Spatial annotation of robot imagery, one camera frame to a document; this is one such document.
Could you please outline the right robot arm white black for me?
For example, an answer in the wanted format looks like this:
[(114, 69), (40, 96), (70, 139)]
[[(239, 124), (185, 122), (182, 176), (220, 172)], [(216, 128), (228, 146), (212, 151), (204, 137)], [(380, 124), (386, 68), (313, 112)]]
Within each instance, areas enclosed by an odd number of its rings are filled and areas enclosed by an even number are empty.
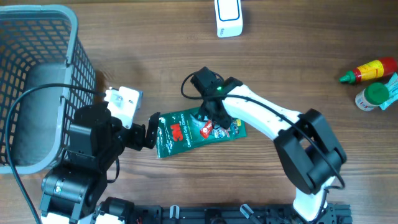
[(331, 189), (343, 190), (340, 175), (347, 155), (325, 117), (317, 110), (306, 113), (288, 110), (255, 94), (242, 81), (207, 67), (191, 73), (187, 80), (202, 100), (199, 120), (210, 128), (229, 128), (241, 119), (274, 143), (282, 168), (296, 188), (293, 208), (307, 223), (324, 216)]

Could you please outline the green 3M gloves packet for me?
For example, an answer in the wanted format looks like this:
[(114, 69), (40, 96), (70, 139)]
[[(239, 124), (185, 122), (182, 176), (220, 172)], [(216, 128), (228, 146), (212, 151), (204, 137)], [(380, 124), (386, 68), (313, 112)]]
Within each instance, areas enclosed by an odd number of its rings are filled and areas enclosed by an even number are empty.
[(157, 130), (157, 157), (163, 159), (194, 148), (223, 141), (233, 141), (247, 136), (244, 121), (234, 118), (228, 129), (213, 123), (208, 139), (204, 139), (200, 130), (209, 120), (199, 115), (198, 108), (162, 114)]

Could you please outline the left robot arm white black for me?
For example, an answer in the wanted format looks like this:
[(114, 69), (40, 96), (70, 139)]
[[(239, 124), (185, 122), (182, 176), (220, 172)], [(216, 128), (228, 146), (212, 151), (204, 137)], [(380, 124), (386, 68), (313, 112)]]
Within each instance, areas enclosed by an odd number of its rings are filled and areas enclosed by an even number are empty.
[(140, 151), (155, 146), (159, 112), (147, 126), (125, 128), (107, 105), (84, 106), (75, 112), (69, 146), (42, 181), (42, 223), (78, 223), (90, 216), (110, 183), (108, 169), (125, 148)]

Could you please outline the light teal tissue pack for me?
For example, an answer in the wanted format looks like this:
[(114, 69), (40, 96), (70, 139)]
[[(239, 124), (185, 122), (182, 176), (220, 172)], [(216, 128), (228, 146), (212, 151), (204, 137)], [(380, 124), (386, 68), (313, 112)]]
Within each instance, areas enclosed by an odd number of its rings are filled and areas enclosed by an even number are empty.
[(389, 91), (389, 98), (379, 105), (380, 109), (383, 111), (386, 110), (391, 104), (397, 101), (397, 90), (398, 90), (398, 76), (397, 73), (394, 73), (390, 80), (385, 84), (386, 88)]

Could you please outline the green lid jar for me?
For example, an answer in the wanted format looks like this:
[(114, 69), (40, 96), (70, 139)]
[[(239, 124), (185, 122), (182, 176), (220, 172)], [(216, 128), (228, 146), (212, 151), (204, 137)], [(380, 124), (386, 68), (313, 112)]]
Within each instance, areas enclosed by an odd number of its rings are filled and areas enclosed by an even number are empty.
[(389, 99), (389, 90), (383, 83), (373, 83), (358, 93), (356, 106), (363, 111), (371, 111)]

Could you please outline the red sauce bottle green cap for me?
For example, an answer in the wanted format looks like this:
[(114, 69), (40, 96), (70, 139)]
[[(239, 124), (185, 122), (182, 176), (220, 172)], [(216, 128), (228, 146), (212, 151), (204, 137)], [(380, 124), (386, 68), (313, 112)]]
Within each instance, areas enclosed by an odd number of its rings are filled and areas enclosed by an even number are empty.
[(368, 80), (388, 77), (397, 71), (397, 60), (384, 57), (360, 65), (339, 78), (340, 83), (357, 84)]

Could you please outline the red coffee stick sachet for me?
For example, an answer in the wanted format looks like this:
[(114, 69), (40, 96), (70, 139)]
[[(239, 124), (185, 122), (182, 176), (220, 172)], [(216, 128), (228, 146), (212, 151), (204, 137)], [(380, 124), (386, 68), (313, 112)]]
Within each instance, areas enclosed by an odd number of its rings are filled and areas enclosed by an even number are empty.
[(208, 139), (209, 135), (213, 130), (213, 123), (211, 120), (208, 120), (204, 127), (201, 128), (200, 134), (204, 139)]

